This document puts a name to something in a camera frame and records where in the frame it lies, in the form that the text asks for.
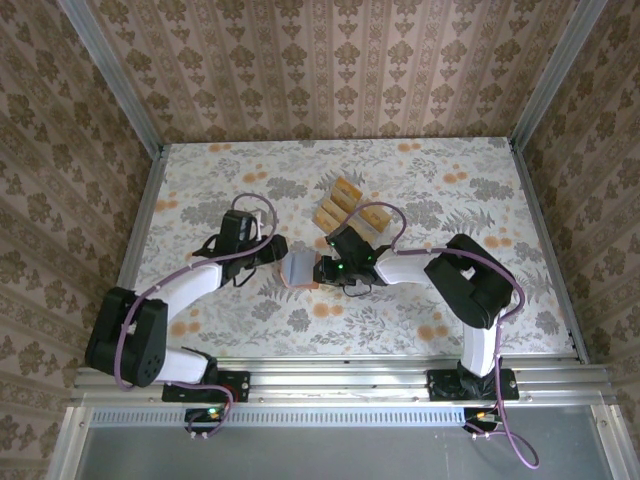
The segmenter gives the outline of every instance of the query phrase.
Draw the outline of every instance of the brown floral wallpaper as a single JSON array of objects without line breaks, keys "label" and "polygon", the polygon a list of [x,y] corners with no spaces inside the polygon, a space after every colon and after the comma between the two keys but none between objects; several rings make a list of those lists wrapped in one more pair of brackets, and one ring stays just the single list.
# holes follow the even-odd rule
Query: brown floral wallpaper
[{"label": "brown floral wallpaper", "polygon": [[640,2],[609,0],[525,149],[590,353],[640,451]]},{"label": "brown floral wallpaper", "polygon": [[41,478],[150,160],[55,2],[0,1],[0,478]]},{"label": "brown floral wallpaper", "polygon": [[574,0],[91,0],[165,143],[507,136]]}]

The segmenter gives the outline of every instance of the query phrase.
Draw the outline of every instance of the aluminum frame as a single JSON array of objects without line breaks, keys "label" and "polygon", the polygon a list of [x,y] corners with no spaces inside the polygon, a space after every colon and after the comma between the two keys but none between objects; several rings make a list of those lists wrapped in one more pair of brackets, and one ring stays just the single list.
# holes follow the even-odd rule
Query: aluminum frame
[{"label": "aluminum frame", "polygon": [[511,133],[511,140],[520,148],[524,148],[531,139],[606,4],[603,0],[582,0],[576,6]]},{"label": "aluminum frame", "polygon": [[[91,419],[93,428],[184,427],[184,407],[99,407]],[[463,407],[272,407],[237,404],[224,427],[462,427]]]},{"label": "aluminum frame", "polygon": [[[252,372],[249,402],[238,406],[238,410],[240,413],[244,410],[258,412],[258,415],[264,412],[263,418],[273,412],[295,415],[309,409],[322,412],[340,408],[349,408],[363,415],[370,415],[374,410],[397,413],[400,409],[411,417],[425,409],[450,412],[455,407],[490,406],[493,402],[429,400],[426,371],[451,368],[456,361],[457,358],[453,357],[381,356],[346,359],[223,358],[219,361],[219,367]],[[504,357],[504,365],[514,370],[521,397],[518,401],[505,402],[508,408],[591,406],[613,477],[639,478],[640,467],[619,407],[611,405],[615,402],[615,394],[605,366],[581,364],[571,358],[550,359],[544,356],[507,356]],[[122,392],[111,376],[81,368],[48,478],[75,478],[93,415],[105,407],[133,414],[149,411],[159,412],[160,415],[162,412],[172,412],[175,415],[176,411],[181,412],[187,407],[209,406],[163,403],[160,386]],[[387,426],[402,425],[396,423]],[[104,424],[96,427],[108,428]]]},{"label": "aluminum frame", "polygon": [[573,306],[571,305],[569,292],[567,291],[567,286],[564,283],[564,278],[562,276],[562,272],[560,271],[558,259],[556,258],[555,252],[553,250],[553,245],[551,244],[551,237],[549,236],[547,224],[544,221],[542,209],[540,208],[540,204],[538,203],[538,197],[536,196],[533,182],[531,181],[531,176],[529,175],[529,171],[527,170],[524,156],[522,155],[522,151],[517,144],[510,141],[509,146],[511,147],[513,160],[516,164],[518,176],[520,177],[524,196],[527,200],[527,204],[529,205],[529,211],[531,212],[533,224],[536,228],[538,238],[540,239],[542,253],[544,254],[545,260],[547,262],[547,268],[549,269],[549,276],[551,277],[551,282],[553,283],[553,287],[558,297],[558,305],[560,306],[560,308],[562,308],[565,322],[567,324],[566,326],[569,330],[569,335],[573,340],[573,347],[578,354],[578,359],[583,363],[589,363],[589,353],[587,352],[587,347],[584,343],[584,339],[582,338],[582,332],[580,330],[580,326],[578,325],[578,319],[576,318],[576,314],[573,311]]},{"label": "aluminum frame", "polygon": [[162,148],[160,135],[147,115],[144,105],[140,103],[136,90],[129,82],[127,74],[102,33],[100,24],[93,16],[89,5],[84,1],[60,0],[60,7],[69,17],[71,25],[102,73],[149,156],[155,159]]},{"label": "aluminum frame", "polygon": [[138,206],[138,213],[133,224],[127,251],[122,261],[122,267],[118,274],[117,285],[122,288],[133,289],[135,287],[138,269],[142,263],[144,245],[151,226],[154,207],[158,200],[160,187],[164,181],[164,171],[167,168],[167,160],[171,152],[171,145],[161,147],[156,160],[151,164],[144,193]]},{"label": "aluminum frame", "polygon": [[[431,402],[426,372],[455,368],[457,358],[358,357],[219,359],[221,370],[250,371],[249,404],[269,406],[491,406],[491,401]],[[582,365],[573,359],[505,357],[514,370],[520,400],[509,406],[598,405],[614,401],[602,365]],[[163,404],[162,386],[122,392],[113,377],[81,368],[71,404],[79,407],[206,406]]]}]

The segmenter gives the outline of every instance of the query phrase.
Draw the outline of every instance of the table surface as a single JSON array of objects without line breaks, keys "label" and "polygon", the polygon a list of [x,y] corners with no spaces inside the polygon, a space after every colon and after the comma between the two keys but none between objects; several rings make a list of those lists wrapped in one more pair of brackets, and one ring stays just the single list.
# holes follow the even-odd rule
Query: table surface
[{"label": "table surface", "polygon": [[[525,309],[505,325],[505,353],[571,353],[531,213],[504,138],[327,140],[172,145],[136,289],[184,266],[242,192],[267,196],[291,251],[331,254],[313,214],[344,176],[366,196],[402,208],[401,248],[443,245],[463,232],[516,277]],[[241,209],[263,205],[243,199]],[[399,230],[394,218],[378,244]],[[276,265],[181,312],[169,344],[216,356],[458,355],[462,323],[434,287],[374,287],[348,298],[330,286],[284,287]]]}]

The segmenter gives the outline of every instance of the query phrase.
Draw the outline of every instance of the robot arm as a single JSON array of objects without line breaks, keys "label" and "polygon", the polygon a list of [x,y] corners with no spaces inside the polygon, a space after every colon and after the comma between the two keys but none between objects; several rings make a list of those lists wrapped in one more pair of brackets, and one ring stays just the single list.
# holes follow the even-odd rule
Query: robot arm
[{"label": "robot arm", "polygon": [[[333,232],[327,241],[340,259],[322,257],[314,268],[316,282],[343,288],[356,285],[358,281],[369,286],[435,285],[463,322],[464,347],[460,360],[463,371],[477,378],[491,374],[496,342],[495,319],[510,303],[513,292],[513,287],[502,275],[478,261],[453,253],[401,256],[389,246],[374,251],[349,226]],[[480,256],[506,271],[467,235],[456,235],[444,250]]]},{"label": "robot arm", "polygon": [[[220,232],[193,255],[215,259],[255,249],[266,241],[266,236],[258,238],[258,225],[252,214],[229,210],[223,217]],[[214,240],[214,247],[209,248]],[[264,248],[252,255],[238,255],[230,260],[201,265],[149,295],[140,304],[127,331],[120,362],[122,379],[138,387],[157,382],[215,384],[218,374],[215,359],[188,349],[167,348],[168,324],[203,295],[229,282],[242,286],[258,266],[281,260],[286,254],[285,238],[273,235]],[[242,270],[253,271],[243,283],[237,284],[236,277]],[[135,292],[120,287],[107,292],[85,352],[88,366],[114,374],[118,338],[137,298]]]}]

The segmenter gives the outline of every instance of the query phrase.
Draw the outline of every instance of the small wooden block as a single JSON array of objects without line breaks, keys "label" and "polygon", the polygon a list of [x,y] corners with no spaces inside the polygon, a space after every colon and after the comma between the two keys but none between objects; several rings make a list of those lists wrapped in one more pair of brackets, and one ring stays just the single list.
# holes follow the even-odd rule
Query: small wooden block
[{"label": "small wooden block", "polygon": [[358,203],[357,200],[344,193],[337,186],[334,186],[333,190],[331,190],[331,200],[347,213],[353,212]]},{"label": "small wooden block", "polygon": [[384,232],[384,229],[387,228],[387,225],[389,225],[389,222],[391,221],[391,215],[389,215],[384,208],[379,205],[363,208],[360,210],[360,217],[380,233]]},{"label": "small wooden block", "polygon": [[347,197],[355,200],[356,203],[362,198],[362,192],[358,190],[354,185],[349,183],[349,181],[344,177],[338,177],[338,180],[336,180],[335,183],[335,188],[340,190]]},{"label": "small wooden block", "polygon": [[322,202],[322,207],[329,215],[331,215],[335,220],[342,223],[344,219],[347,218],[348,213],[342,210],[335,202],[333,202],[330,198],[327,198],[324,202]]},{"label": "small wooden block", "polygon": [[347,225],[352,227],[358,235],[370,245],[373,245],[377,238],[377,234],[373,228],[371,228],[368,224],[363,221],[358,220],[357,218],[352,218],[347,222]]},{"label": "small wooden block", "polygon": [[316,214],[313,217],[313,223],[320,227],[320,230],[324,233],[331,233],[340,226],[340,222],[329,215],[329,212],[322,207],[316,210]]}]

